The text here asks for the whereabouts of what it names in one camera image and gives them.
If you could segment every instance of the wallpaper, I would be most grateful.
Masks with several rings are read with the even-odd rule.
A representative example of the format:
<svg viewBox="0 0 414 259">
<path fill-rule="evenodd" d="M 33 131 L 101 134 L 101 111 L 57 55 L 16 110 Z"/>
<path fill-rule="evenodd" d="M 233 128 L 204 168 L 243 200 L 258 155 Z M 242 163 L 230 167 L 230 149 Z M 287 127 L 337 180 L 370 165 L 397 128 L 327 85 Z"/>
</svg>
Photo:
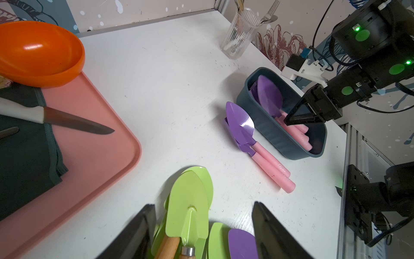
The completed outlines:
<svg viewBox="0 0 414 259">
<path fill-rule="evenodd" d="M 214 8 L 215 0 L 0 0 L 0 24 L 28 20 L 73 33 Z"/>
<path fill-rule="evenodd" d="M 274 0 L 245 0 L 245 6 L 262 17 L 273 2 Z M 331 0 L 281 1 L 275 12 L 278 20 L 261 26 L 252 43 L 282 70 L 291 54 L 299 54 L 304 47 L 312 45 L 316 27 L 330 2 Z M 315 39 L 318 51 L 327 56 L 334 66 L 334 71 L 323 73 L 325 78 L 331 79 L 345 69 L 334 61 L 328 51 L 333 26 L 366 2 L 366 0 L 337 0 L 326 14 Z M 413 11 L 414 0 L 403 0 L 402 3 Z M 224 16 L 231 21 L 235 13 L 236 5 L 230 1 Z M 349 57 L 344 55 L 340 46 L 335 46 L 335 53 L 339 59 L 349 61 Z M 315 84 L 304 78 L 298 78 L 294 83 L 303 91 Z M 413 78 L 401 83 L 414 89 Z M 414 105 L 414 97 L 399 91 L 393 84 L 375 92 L 365 105 L 383 111 L 398 111 Z M 349 122 L 389 160 L 401 164 L 414 160 L 413 117 L 414 108 L 396 114 L 381 114 L 363 109 L 353 103 L 344 107 L 343 117 L 336 120 L 336 123 Z"/>
</svg>

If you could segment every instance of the wooden handle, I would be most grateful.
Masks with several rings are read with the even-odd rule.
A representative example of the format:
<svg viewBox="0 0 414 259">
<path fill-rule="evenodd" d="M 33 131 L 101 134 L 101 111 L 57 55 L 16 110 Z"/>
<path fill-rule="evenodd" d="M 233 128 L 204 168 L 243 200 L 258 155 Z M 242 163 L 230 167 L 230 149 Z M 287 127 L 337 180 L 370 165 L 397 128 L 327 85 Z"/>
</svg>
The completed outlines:
<svg viewBox="0 0 414 259">
<path fill-rule="evenodd" d="M 179 244 L 179 237 L 165 235 L 155 255 L 155 259 L 174 259 Z"/>
<path fill-rule="evenodd" d="M 180 259 L 195 259 L 195 256 L 186 256 L 186 255 L 180 254 Z"/>
</svg>

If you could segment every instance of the fork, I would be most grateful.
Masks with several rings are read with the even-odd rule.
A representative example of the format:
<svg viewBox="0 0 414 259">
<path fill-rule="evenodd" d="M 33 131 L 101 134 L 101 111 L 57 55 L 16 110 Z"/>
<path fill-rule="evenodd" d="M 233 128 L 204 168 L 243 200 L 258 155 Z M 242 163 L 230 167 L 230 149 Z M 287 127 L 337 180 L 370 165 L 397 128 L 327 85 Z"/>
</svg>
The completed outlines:
<svg viewBox="0 0 414 259">
<path fill-rule="evenodd" d="M 272 18 L 272 15 L 276 11 L 276 9 L 279 7 L 279 4 L 280 4 L 280 1 L 279 0 L 275 0 L 275 2 L 272 4 L 272 6 L 270 7 L 270 9 L 267 12 L 267 14 L 265 14 L 265 16 L 260 20 L 259 24 L 261 24 L 262 22 L 265 22 L 265 21 L 270 20 L 270 18 Z"/>
</svg>

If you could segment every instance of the kitchen knife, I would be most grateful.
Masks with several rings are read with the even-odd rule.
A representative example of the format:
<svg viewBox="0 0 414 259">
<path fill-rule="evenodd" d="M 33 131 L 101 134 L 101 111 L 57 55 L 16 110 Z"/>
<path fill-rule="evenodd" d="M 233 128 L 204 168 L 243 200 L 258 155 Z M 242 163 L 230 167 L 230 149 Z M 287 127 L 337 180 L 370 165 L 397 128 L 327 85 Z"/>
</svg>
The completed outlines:
<svg viewBox="0 0 414 259">
<path fill-rule="evenodd" d="M 107 126 L 50 107 L 36 106 L 30 108 L 4 98 L 0 98 L 0 115 L 40 124 L 55 124 L 99 135 L 114 132 L 113 129 Z"/>
<path fill-rule="evenodd" d="M 19 131 L 19 127 L 11 127 L 0 131 L 0 139 L 11 136 Z"/>
</svg>

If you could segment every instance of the pink tray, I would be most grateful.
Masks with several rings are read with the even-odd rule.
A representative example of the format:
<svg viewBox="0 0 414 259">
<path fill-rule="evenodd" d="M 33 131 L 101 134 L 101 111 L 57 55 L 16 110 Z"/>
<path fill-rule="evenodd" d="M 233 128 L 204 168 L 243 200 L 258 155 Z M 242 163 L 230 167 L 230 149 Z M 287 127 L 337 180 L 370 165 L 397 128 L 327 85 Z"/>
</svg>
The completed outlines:
<svg viewBox="0 0 414 259">
<path fill-rule="evenodd" d="M 69 171 L 62 182 L 0 221 L 0 258 L 22 256 L 129 172 L 141 145 L 82 72 L 69 84 L 43 89 L 47 106 L 115 130 L 96 135 L 53 126 Z"/>
</svg>

